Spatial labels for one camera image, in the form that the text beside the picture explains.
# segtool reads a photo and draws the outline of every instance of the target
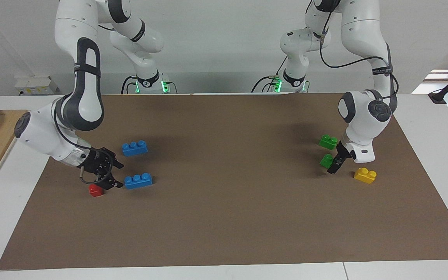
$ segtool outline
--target lego brick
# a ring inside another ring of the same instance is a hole
[[[98,197],[103,195],[104,190],[97,185],[89,185],[89,194],[93,197]]]
[[[144,173],[143,175],[134,175],[133,177],[126,177],[124,180],[124,186],[126,186],[127,189],[137,189],[142,187],[151,186],[153,184],[153,181],[151,180],[151,175],[149,173]]]
[[[333,164],[333,156],[331,154],[327,154],[322,158],[322,161],[320,161],[320,165],[322,165],[325,168],[330,168]]]
[[[135,156],[137,154],[144,154],[148,152],[148,146],[143,140],[132,142],[131,144],[125,143],[122,145],[122,153],[124,156]]]
[[[338,143],[338,139],[337,138],[330,137],[329,135],[325,134],[320,139],[319,146],[325,147],[326,149],[333,150],[336,147],[337,143]]]
[[[369,171],[367,168],[363,167],[357,170],[357,172],[354,175],[354,178],[364,183],[370,184],[375,181],[376,176],[377,176],[376,172],[372,170]]]

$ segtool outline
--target white wall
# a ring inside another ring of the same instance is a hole
[[[148,25],[165,38],[155,58],[178,83],[180,92],[247,92],[255,81],[274,74],[284,58],[279,38],[303,28],[308,1],[284,0],[131,0]],[[402,93],[410,93],[448,53],[448,2],[381,0],[382,32],[391,46]],[[64,92],[72,90],[71,58],[54,42],[58,1],[0,0],[0,35],[12,51],[0,47],[0,94],[13,93],[14,75],[51,75]],[[340,15],[332,25],[334,41],[325,51],[332,64],[356,57],[340,43]],[[130,62],[100,30],[102,92],[117,93]],[[8,58],[8,53],[18,56]],[[309,54],[313,92],[343,92],[371,87],[368,63],[327,69],[318,53]]]

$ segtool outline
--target table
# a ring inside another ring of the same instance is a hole
[[[0,110],[37,109],[55,98],[0,97]],[[435,105],[427,96],[421,95],[400,94],[399,103],[395,117],[448,207],[448,108]],[[48,156],[18,142],[0,170],[0,257],[47,160]],[[113,276],[126,279],[448,279],[448,261],[0,271],[0,279],[38,279],[43,276],[68,279]]]

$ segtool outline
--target green lego brick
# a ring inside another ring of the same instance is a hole
[[[325,155],[322,161],[320,161],[320,164],[325,168],[330,168],[333,164],[333,156],[330,154]]]
[[[333,150],[336,147],[336,143],[338,143],[338,139],[336,139],[335,137],[330,137],[329,135],[325,134],[320,139],[319,146]]]

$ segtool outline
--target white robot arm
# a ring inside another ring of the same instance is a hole
[[[160,32],[151,29],[142,19],[133,16],[124,23],[112,25],[117,32],[110,33],[110,41],[131,60],[139,90],[150,94],[168,92],[169,88],[165,83],[167,77],[160,73],[151,56],[163,48]]]
[[[288,32],[281,39],[281,49],[288,56],[282,91],[301,91],[309,66],[306,52],[319,50],[325,62],[322,48],[331,40],[329,19],[333,12],[342,14],[343,46],[363,58],[358,62],[368,60],[371,64],[374,89],[350,91],[341,98],[338,111],[348,128],[329,173],[336,173],[347,158],[356,163],[374,161],[373,139],[386,128],[397,108],[390,48],[380,31],[379,0],[312,0],[305,18],[307,27]],[[331,68],[350,65],[325,64]]]
[[[122,168],[123,164],[110,150],[95,149],[75,134],[76,130],[97,128],[105,115],[100,92],[100,50],[96,44],[99,23],[112,23],[123,38],[141,42],[148,51],[162,48],[159,34],[148,30],[139,18],[131,17],[129,0],[60,0],[55,40],[75,62],[75,88],[51,104],[25,113],[15,126],[15,136],[61,163],[80,168],[82,182],[86,171],[95,174],[96,180],[85,183],[110,189],[123,186],[112,175],[112,168]]]

